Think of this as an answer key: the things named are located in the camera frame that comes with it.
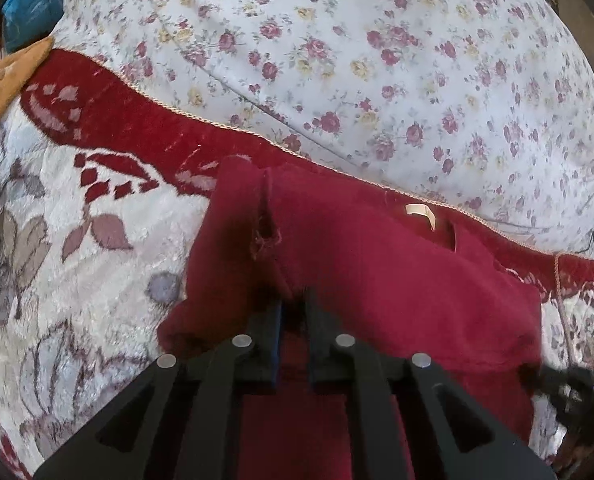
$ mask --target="red cloth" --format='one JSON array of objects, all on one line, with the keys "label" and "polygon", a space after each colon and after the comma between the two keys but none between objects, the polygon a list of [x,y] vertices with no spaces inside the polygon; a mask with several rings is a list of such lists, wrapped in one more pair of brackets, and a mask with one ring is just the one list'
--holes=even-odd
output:
[{"label": "red cloth", "polygon": [[[244,329],[269,288],[290,299],[311,286],[349,332],[388,354],[429,353],[527,440],[532,404],[517,371],[539,363],[538,291],[464,227],[453,234],[440,219],[433,234],[358,184],[224,159],[189,256],[188,299],[160,325],[160,343],[176,353],[215,344]],[[284,366],[299,360],[289,342]],[[350,478],[342,399],[309,394],[294,376],[277,396],[246,400],[239,477]]]}]

